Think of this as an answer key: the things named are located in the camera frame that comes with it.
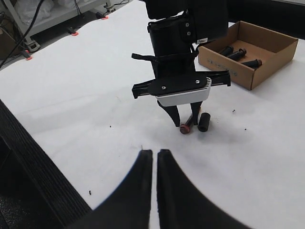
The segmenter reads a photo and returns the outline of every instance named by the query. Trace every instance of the cardboard box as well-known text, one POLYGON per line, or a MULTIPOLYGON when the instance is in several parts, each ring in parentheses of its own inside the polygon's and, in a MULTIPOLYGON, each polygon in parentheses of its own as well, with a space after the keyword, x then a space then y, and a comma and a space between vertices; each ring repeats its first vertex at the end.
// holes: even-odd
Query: cardboard box
POLYGON ((252 90, 293 59, 297 43, 297 38, 239 21, 226 37, 200 47, 198 61, 213 71, 229 70, 232 82, 252 90), (220 55, 228 45, 234 51, 245 48, 247 54, 238 62, 220 55), (263 62, 256 70, 241 64, 255 59, 263 62))

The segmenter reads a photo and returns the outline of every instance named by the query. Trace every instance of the white plastic bag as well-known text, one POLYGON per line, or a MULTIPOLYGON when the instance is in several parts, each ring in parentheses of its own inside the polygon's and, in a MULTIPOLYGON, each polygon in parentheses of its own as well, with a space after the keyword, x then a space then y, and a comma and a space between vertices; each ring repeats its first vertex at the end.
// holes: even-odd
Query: white plastic bag
MULTIPOLYGON (((17 1, 15 5, 15 10, 19 14, 19 17, 24 24, 28 26, 31 24, 39 2, 40 0, 17 1)), ((45 0, 41 5, 35 23, 42 21, 42 19, 44 18, 48 18, 51 15, 51 10, 53 7, 54 7, 54 3, 52 0, 45 0)))
POLYGON ((74 0, 58 0, 58 4, 64 6, 69 9, 73 9, 76 7, 74 0))

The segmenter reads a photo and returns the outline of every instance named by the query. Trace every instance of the white table surface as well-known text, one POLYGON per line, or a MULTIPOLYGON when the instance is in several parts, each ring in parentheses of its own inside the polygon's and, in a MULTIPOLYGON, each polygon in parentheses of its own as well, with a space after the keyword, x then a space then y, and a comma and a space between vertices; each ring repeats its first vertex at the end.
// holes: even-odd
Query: white table surface
MULTIPOLYGON (((255 229, 305 227, 305 41, 294 60, 253 91, 211 89, 211 124, 182 135, 152 96, 145 4, 133 1, 0 72, 0 99, 90 207, 123 180, 141 148, 171 149, 211 201, 255 229)), ((196 61, 198 70, 205 70, 196 61)), ((179 107, 184 122, 189 105, 179 107)), ((154 162, 153 188, 156 186, 154 162)), ((155 192, 151 228, 158 228, 155 192)))

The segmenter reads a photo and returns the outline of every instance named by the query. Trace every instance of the metal shelf frame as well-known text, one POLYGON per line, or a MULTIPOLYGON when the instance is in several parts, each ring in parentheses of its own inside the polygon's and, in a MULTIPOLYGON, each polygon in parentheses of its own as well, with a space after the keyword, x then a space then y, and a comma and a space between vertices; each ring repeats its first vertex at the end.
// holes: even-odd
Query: metal shelf frame
MULTIPOLYGON (((2 0, 6 5, 9 13, 11 14, 12 18, 15 20, 19 30, 22 34, 26 32, 28 26, 25 25, 15 11, 14 6, 12 5, 10 0, 2 0)), ((93 10, 95 7, 101 6, 106 4, 107 6, 111 6, 110 0, 90 0, 88 2, 81 1, 78 3, 80 11, 82 13, 93 10)), ((76 8, 68 9, 63 6, 58 5, 55 3, 54 8, 51 11, 51 16, 49 18, 45 18, 44 20, 34 24, 33 28, 31 29, 30 33, 25 37, 25 41, 27 46, 29 47, 30 51, 36 51, 40 48, 40 45, 32 40, 31 36, 44 31, 50 27, 53 27, 57 24, 60 24, 68 19, 76 17, 78 15, 76 8)))

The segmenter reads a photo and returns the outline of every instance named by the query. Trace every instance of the robotic arm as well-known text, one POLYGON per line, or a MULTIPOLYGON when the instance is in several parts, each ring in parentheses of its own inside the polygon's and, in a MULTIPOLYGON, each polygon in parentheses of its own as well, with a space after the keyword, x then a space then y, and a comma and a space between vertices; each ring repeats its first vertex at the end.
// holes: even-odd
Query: robotic arm
POLYGON ((211 86, 231 85, 228 71, 197 72, 194 60, 198 47, 226 35, 226 0, 143 0, 155 56, 132 54, 137 60, 152 63, 154 80, 135 84, 134 98, 153 95, 158 105, 180 126, 177 105, 191 104, 193 124, 198 124, 201 104, 211 86))

